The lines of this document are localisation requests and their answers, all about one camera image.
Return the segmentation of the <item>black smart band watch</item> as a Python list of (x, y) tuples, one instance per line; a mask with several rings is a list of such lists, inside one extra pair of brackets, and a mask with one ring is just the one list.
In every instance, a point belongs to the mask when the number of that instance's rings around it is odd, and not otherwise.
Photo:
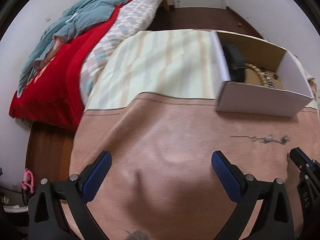
[(231, 81), (245, 82), (245, 62), (244, 58), (236, 46), (232, 44), (225, 44), (222, 46), (223, 53), (227, 62)]

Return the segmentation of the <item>pink slipper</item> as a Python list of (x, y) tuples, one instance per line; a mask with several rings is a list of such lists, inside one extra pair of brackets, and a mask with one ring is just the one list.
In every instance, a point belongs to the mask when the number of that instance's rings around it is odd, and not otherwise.
[(34, 193), (34, 176), (28, 168), (24, 171), (23, 180), (20, 183), (20, 186), (23, 191), (29, 190), (30, 193)]

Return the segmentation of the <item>pink and striped table cloth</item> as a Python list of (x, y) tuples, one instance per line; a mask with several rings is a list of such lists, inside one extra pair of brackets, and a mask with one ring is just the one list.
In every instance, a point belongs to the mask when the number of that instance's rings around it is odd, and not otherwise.
[(88, 208), (110, 239), (136, 230), (150, 239), (214, 239), (235, 209), (211, 166), (220, 150), (259, 180), (281, 178), (295, 237), (303, 227), (301, 148), (319, 159), (319, 83), (306, 71), (316, 109), (294, 117), (220, 112), (213, 85), (212, 31), (142, 31), (110, 58), (75, 135), (70, 173), (101, 151), (112, 166)]

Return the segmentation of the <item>red blanket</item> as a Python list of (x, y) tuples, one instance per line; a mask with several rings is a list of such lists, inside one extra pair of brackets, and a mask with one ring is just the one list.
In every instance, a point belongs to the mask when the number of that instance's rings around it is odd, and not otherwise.
[(116, 6), (108, 21), (62, 45), (53, 60), (28, 82), (22, 95), (13, 96), (9, 115), (75, 132), (84, 111), (79, 90), (82, 64), (114, 25), (120, 8)]

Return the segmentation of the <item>teal blanket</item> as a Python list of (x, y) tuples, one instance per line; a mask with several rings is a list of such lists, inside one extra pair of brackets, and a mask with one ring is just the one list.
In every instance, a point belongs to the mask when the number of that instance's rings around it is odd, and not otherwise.
[(54, 50), (57, 40), (71, 42), (90, 29), (108, 21), (117, 6), (129, 0), (80, 0), (66, 9), (61, 17), (42, 34), (40, 41), (23, 65), (17, 87), (19, 98), (27, 83), (40, 69), (41, 62)]

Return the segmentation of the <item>white cardboard box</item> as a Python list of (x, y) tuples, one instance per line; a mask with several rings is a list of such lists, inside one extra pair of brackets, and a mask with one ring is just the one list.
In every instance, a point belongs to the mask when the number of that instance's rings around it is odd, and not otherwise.
[[(212, 56), (216, 110), (294, 117), (316, 109), (306, 71), (289, 50), (253, 36), (214, 30)], [(232, 44), (245, 62), (245, 82), (231, 81), (222, 46)]]

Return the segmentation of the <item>checkered quilt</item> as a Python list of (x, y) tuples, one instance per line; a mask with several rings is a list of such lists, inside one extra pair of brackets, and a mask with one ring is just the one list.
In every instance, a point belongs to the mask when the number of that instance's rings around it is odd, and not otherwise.
[(87, 104), (93, 86), (117, 46), (126, 38), (146, 30), (162, 1), (133, 0), (120, 8), (114, 25), (95, 45), (82, 64), (79, 90), (84, 105)]

